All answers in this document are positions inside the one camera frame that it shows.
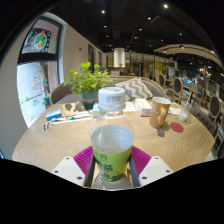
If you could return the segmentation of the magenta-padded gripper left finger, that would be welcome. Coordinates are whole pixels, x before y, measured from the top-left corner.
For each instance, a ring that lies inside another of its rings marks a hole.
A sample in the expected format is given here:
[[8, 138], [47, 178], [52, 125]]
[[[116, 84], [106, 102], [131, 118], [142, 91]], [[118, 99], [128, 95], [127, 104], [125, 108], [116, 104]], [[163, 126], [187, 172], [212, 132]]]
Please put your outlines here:
[[91, 187], [94, 169], [93, 149], [89, 146], [74, 157], [64, 157], [51, 173], [76, 185]]

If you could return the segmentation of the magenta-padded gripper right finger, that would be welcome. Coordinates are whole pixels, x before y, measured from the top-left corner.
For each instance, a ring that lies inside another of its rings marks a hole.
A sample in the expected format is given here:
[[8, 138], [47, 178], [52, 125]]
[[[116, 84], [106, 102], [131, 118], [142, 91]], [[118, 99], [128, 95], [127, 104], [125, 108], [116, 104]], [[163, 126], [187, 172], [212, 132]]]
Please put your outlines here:
[[159, 156], [150, 156], [137, 147], [132, 147], [129, 166], [135, 187], [145, 186], [173, 173]]

